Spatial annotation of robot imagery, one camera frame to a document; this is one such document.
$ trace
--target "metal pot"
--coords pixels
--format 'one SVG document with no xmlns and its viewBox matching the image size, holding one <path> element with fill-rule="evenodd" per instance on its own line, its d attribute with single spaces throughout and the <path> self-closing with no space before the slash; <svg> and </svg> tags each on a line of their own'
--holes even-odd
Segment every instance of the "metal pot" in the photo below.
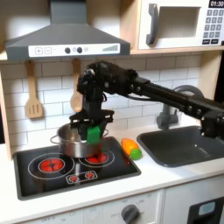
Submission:
<svg viewBox="0 0 224 224">
<path fill-rule="evenodd" d="M 53 139 L 59 138 L 59 143 L 55 143 Z M 57 136 L 51 138 L 53 144 L 58 144 L 62 153 L 71 158 L 88 158 L 100 152 L 100 147 L 97 145 L 87 144 L 87 141 L 82 141 L 77 129 L 71 129 L 70 123 L 60 127 L 57 131 Z"/>
</svg>

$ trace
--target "black stovetop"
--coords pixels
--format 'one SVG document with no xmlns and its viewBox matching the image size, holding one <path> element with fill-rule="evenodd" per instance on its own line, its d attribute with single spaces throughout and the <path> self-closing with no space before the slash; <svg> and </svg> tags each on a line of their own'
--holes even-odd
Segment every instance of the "black stovetop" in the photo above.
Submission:
<svg viewBox="0 0 224 224">
<path fill-rule="evenodd" d="M 81 159 L 63 155 L 59 146 L 16 153 L 18 198 L 29 200 L 141 173 L 113 137 L 105 138 L 103 145 L 100 156 Z"/>
</svg>

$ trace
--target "sink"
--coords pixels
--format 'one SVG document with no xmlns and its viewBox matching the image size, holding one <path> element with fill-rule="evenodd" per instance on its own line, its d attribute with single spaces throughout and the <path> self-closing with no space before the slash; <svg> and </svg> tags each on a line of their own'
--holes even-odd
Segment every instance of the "sink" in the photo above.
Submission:
<svg viewBox="0 0 224 224">
<path fill-rule="evenodd" d="M 198 126 L 143 133 L 137 141 L 155 162 L 166 167 L 224 158 L 224 141 L 203 137 Z"/>
</svg>

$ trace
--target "black robotic arm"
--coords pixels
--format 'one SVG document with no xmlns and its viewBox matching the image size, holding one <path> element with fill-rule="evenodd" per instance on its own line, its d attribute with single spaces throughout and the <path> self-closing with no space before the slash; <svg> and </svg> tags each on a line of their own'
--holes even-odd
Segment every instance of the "black robotic arm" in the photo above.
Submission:
<svg viewBox="0 0 224 224">
<path fill-rule="evenodd" d="M 82 139 L 86 139 L 89 126 L 99 125 L 103 133 L 107 123 L 113 122 L 114 111 L 102 109 L 102 103 L 107 99 L 104 92 L 134 100 L 168 104 L 201 120 L 203 136 L 224 138 L 224 105 L 160 87 L 139 77 L 133 69 L 123 69 L 105 61 L 93 63 L 87 67 L 84 76 L 79 78 L 77 90 L 83 94 L 83 110 L 72 115 L 70 120 L 71 125 L 80 130 Z M 148 98 L 136 98 L 130 94 Z"/>
</svg>

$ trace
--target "range hood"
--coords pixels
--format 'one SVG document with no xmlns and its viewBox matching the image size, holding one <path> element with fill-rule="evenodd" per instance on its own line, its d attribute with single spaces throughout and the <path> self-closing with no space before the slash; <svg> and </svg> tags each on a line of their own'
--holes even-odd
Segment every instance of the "range hood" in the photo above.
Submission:
<svg viewBox="0 0 224 224">
<path fill-rule="evenodd" d="M 50 0 L 51 24 L 5 42 L 8 60 L 129 55 L 130 43 L 87 24 L 86 0 Z"/>
</svg>

